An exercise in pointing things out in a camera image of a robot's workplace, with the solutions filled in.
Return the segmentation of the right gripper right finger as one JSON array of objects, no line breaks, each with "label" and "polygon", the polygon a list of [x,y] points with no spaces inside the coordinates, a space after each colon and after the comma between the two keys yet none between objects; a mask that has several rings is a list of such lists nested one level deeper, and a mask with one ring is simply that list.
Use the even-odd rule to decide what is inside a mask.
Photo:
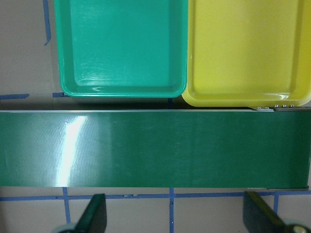
[{"label": "right gripper right finger", "polygon": [[243,196],[243,223],[250,233],[309,233],[310,228],[293,223],[286,224],[270,206],[253,191]]}]

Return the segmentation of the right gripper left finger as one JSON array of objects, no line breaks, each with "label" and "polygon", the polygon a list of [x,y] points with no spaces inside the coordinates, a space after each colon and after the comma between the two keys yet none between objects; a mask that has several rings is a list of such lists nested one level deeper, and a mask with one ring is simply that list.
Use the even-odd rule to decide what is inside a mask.
[{"label": "right gripper left finger", "polygon": [[104,233],[107,228],[105,194],[92,196],[77,223],[68,223],[55,228],[53,233]]}]

